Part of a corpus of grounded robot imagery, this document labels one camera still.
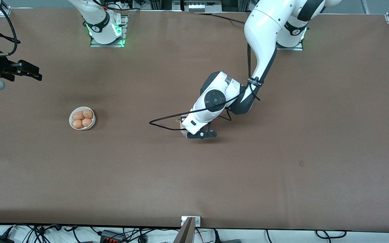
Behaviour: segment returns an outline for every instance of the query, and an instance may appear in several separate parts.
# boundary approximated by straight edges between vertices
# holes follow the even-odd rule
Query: brown table surface
[[[212,72],[245,83],[242,25],[141,12],[126,47],[90,48],[75,9],[11,20],[22,43],[10,59],[39,66],[43,81],[0,91],[0,222],[179,226],[200,215],[203,227],[389,231],[383,16],[318,16],[304,51],[278,52],[261,102],[214,120],[214,140],[148,121],[188,111]],[[10,35],[4,19],[0,30]],[[79,106],[96,112],[93,129],[69,126]]]

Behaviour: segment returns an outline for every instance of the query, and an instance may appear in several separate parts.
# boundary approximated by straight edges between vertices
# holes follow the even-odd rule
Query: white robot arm
[[[99,44],[109,44],[120,37],[123,33],[121,25],[121,14],[117,14],[114,11],[105,10],[98,0],[68,0],[71,2],[81,13],[85,20],[86,26],[90,31],[91,37]],[[10,53],[2,53],[0,51],[0,78],[14,81],[14,76],[28,76],[36,80],[42,80],[42,75],[39,74],[39,68],[24,60],[20,60],[17,63],[9,61],[7,56],[13,54],[16,51],[17,43],[14,30],[13,38],[5,37],[7,40],[11,40],[16,43],[14,49]],[[5,88],[5,83],[0,79],[0,90]]]
[[[264,84],[277,53],[278,46],[296,46],[309,20],[324,6],[334,6],[341,0],[260,0],[244,25],[247,42],[256,55],[258,64],[247,86],[238,83],[224,72],[207,78],[201,96],[187,117],[181,118],[181,128],[187,138],[214,138],[216,133],[203,128],[226,108],[233,114],[248,112],[256,94]]]
[[[68,0],[81,13],[91,37],[99,44],[109,44],[122,35],[121,14],[105,10],[92,0]]]

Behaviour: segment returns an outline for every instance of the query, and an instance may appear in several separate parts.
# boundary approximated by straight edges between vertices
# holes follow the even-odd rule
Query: metal mounting plate
[[[294,47],[290,47],[290,48],[280,48],[280,47],[277,47],[277,50],[286,50],[286,51],[303,51],[304,46],[302,45],[302,42],[299,42],[298,45],[294,46]]]
[[[184,224],[185,220],[188,217],[193,217],[195,219],[196,228],[199,228],[201,226],[201,217],[200,216],[181,216],[181,226]]]

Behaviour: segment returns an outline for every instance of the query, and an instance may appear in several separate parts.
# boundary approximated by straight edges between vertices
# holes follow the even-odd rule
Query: brown egg
[[[73,121],[73,127],[76,128],[76,129],[81,129],[83,126],[82,126],[82,121],[81,120],[74,120]]]
[[[91,110],[85,110],[84,117],[89,118],[89,119],[93,119],[93,112]]]
[[[75,112],[75,114],[73,114],[73,119],[74,120],[82,120],[84,119],[84,114],[83,112]]]
[[[82,126],[87,127],[91,124],[92,120],[90,118],[85,118],[82,120]]]

